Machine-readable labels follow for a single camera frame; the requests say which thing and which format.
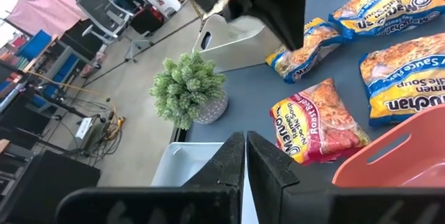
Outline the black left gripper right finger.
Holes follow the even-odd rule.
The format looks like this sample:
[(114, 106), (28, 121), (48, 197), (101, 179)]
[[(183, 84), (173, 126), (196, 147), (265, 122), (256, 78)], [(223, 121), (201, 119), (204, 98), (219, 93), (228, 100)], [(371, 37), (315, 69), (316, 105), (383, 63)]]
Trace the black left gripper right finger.
[(246, 157), (259, 224), (445, 224), (445, 189), (341, 188), (255, 131)]

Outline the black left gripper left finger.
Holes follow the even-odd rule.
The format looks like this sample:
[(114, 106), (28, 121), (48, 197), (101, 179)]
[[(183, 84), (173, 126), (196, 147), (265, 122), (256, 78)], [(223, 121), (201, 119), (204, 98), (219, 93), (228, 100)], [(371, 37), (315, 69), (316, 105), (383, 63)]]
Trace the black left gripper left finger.
[(241, 224), (244, 163), (234, 132), (183, 185), (79, 189), (59, 203), (56, 224)]

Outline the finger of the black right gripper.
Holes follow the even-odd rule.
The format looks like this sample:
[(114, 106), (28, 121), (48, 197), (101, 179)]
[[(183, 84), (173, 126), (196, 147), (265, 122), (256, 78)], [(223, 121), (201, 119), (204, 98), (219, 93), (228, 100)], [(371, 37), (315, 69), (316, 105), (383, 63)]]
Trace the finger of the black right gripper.
[(290, 50), (303, 46), (306, 0), (240, 0), (243, 15), (260, 19)]

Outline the blue soy sauce ramen pack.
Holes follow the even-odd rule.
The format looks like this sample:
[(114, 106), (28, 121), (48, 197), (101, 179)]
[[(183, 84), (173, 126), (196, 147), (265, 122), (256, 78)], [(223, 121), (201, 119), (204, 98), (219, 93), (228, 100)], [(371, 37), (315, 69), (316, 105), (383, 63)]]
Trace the blue soy sauce ramen pack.
[(445, 0), (350, 0), (328, 20), (354, 40), (408, 31), (443, 14)]
[(372, 127), (400, 123), (445, 104), (445, 33), (365, 54), (359, 71)]
[(300, 80), (313, 66), (346, 41), (333, 25), (319, 17), (305, 24), (303, 40), (304, 45), (298, 50), (291, 51), (285, 45), (280, 45), (266, 57), (266, 64), (286, 83)]

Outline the orange plastic bin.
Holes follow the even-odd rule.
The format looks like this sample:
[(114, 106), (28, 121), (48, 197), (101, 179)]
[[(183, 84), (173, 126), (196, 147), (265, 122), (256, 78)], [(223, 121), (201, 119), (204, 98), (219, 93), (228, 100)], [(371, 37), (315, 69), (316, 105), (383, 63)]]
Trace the orange plastic bin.
[(413, 115), (352, 155), (332, 183), (445, 188), (445, 105)]

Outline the clear plastic bin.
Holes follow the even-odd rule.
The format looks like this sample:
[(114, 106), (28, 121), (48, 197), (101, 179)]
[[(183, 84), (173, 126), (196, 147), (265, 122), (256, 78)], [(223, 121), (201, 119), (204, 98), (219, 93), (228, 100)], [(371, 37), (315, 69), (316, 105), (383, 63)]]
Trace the clear plastic bin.
[(220, 149), (223, 143), (169, 144), (164, 150), (151, 186), (182, 186)]

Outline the white plastic bin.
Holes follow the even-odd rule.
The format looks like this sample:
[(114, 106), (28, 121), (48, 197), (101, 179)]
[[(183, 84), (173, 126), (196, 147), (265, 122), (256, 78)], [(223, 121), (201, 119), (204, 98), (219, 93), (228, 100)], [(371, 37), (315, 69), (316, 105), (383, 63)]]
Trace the white plastic bin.
[(280, 45), (275, 34), (257, 18), (240, 17), (228, 23), (214, 14), (202, 27), (193, 51), (206, 61), (214, 61), (216, 72), (226, 72), (263, 64)]

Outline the red roast beef ramen pack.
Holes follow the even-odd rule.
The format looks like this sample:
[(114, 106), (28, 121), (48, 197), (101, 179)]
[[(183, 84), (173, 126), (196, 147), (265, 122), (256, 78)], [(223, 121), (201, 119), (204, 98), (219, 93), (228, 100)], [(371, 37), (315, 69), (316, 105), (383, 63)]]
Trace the red roast beef ramen pack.
[(331, 78), (279, 101), (270, 116), (276, 146), (300, 164), (335, 161), (371, 142)]

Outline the potted green plant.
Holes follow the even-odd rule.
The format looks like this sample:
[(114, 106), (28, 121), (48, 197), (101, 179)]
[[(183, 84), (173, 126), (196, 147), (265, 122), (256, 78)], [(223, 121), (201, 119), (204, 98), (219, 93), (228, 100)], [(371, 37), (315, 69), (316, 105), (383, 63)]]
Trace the potted green plant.
[(164, 71), (154, 77), (149, 90), (159, 117), (187, 130), (194, 123), (211, 124), (226, 111), (226, 76), (215, 71), (214, 61), (193, 52), (182, 54), (177, 62), (167, 58), (163, 66)]

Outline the red and black bag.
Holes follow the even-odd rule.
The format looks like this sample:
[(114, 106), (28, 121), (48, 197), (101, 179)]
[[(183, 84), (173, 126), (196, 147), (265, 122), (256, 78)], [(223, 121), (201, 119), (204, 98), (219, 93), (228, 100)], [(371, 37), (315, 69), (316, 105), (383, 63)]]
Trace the red and black bag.
[(163, 26), (163, 16), (153, 6), (143, 8), (134, 15), (130, 26), (141, 35), (153, 33)]

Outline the black box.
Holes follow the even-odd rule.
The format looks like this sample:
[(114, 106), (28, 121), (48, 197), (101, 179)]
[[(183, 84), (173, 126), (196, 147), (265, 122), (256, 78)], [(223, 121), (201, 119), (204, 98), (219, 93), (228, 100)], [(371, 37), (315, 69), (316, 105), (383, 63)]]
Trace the black box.
[(59, 202), (75, 190), (96, 186), (99, 178), (98, 168), (44, 151), (0, 201), (0, 224), (54, 224)]

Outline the grey mesh office chair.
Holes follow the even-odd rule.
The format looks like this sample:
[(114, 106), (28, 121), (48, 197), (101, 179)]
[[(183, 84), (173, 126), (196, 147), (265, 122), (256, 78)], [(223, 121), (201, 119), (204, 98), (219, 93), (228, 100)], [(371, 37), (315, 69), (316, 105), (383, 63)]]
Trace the grey mesh office chair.
[(130, 38), (125, 32), (131, 26), (135, 13), (131, 13), (112, 0), (77, 0), (76, 4), (88, 16), (92, 22), (82, 36), (92, 34), (99, 38), (105, 45), (111, 45), (123, 38), (129, 40), (129, 48), (124, 56), (124, 61), (137, 63), (136, 51), (141, 50), (144, 45), (150, 48), (153, 43), (147, 39), (149, 31), (138, 38)]

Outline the blue storage crate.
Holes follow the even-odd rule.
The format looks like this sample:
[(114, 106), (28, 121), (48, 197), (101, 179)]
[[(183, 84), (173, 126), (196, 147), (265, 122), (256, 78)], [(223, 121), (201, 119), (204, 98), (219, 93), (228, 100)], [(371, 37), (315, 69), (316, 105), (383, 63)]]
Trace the blue storage crate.
[(22, 45), (16, 55), (28, 61), (38, 57), (51, 42), (52, 37), (43, 30), (38, 31), (28, 42)]

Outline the pink cloth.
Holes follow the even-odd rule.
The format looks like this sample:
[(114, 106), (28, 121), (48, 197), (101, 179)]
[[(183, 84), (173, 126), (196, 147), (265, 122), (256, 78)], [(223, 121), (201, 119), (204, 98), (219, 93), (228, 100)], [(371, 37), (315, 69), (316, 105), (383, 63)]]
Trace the pink cloth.
[(8, 22), (31, 35), (44, 31), (59, 37), (77, 22), (87, 19), (76, 0), (18, 0), (6, 17)]

